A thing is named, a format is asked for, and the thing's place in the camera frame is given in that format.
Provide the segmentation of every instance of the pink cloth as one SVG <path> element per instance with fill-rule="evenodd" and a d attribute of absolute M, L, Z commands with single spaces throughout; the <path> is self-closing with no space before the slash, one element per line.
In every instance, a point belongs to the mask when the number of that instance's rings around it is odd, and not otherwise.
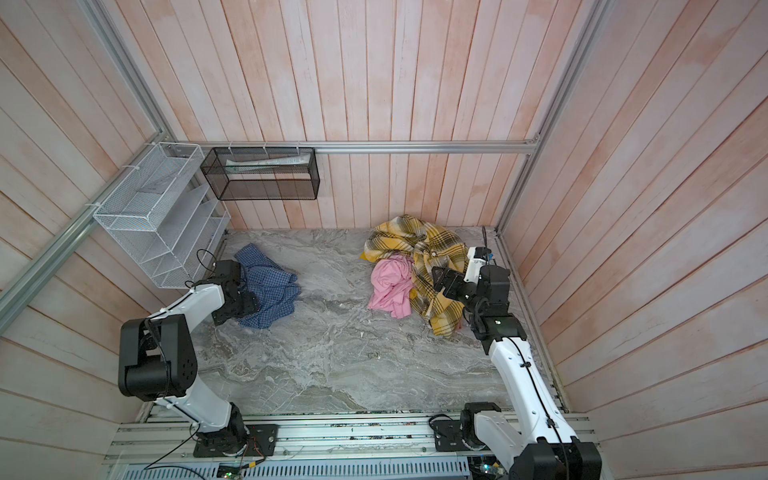
<path fill-rule="evenodd" d="M 410 315 L 411 265 L 412 261 L 401 255 L 379 260 L 371 273 L 373 296 L 368 308 L 390 312 L 396 319 Z"/>

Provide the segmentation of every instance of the yellow plaid cloth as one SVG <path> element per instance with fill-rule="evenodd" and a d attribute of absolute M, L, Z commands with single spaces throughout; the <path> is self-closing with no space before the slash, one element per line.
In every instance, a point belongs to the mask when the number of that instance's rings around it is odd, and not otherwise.
<path fill-rule="evenodd" d="M 376 263 L 392 255 L 413 258 L 411 308 L 429 320 L 435 335 L 450 335 L 458 327 L 464 306 L 432 288 L 432 267 L 459 272 L 467 267 L 467 246 L 450 230 L 403 215 L 376 227 L 360 258 Z"/>

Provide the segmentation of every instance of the blue checkered cloth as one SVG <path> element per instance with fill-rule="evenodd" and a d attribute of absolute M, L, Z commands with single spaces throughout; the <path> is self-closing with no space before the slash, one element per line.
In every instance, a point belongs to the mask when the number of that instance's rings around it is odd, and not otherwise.
<path fill-rule="evenodd" d="M 266 329 L 275 320 L 293 313 L 293 302 L 301 293 L 295 274 L 280 268 L 252 243 L 237 252 L 235 258 L 243 266 L 247 289 L 256 294 L 261 305 L 257 313 L 237 319 L 240 325 Z"/>

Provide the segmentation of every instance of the wire organizer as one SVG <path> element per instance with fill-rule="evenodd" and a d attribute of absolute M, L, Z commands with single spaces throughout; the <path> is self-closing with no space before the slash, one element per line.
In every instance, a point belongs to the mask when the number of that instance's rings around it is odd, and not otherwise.
<path fill-rule="evenodd" d="M 298 145 L 211 148 L 202 171 L 219 200 L 315 200 L 320 187 L 315 150 Z"/>
<path fill-rule="evenodd" d="M 207 200 L 207 185 L 191 188 L 203 162 L 200 145 L 155 145 L 94 214 L 96 221 L 160 288 L 183 289 L 202 279 L 230 214 Z"/>

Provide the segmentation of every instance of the vent grille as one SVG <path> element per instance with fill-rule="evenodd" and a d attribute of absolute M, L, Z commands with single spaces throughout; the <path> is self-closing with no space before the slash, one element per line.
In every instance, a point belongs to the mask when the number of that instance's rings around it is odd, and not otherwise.
<path fill-rule="evenodd" d="M 180 463 L 205 478 L 216 478 L 218 463 Z M 123 480 L 181 480 L 196 478 L 181 468 L 142 470 L 143 465 L 131 465 Z M 330 460 L 279 460 L 266 462 L 244 471 L 245 478 L 282 478 L 284 480 L 313 480 L 315 478 L 469 478 L 466 457 L 442 456 L 428 458 L 348 458 Z"/>

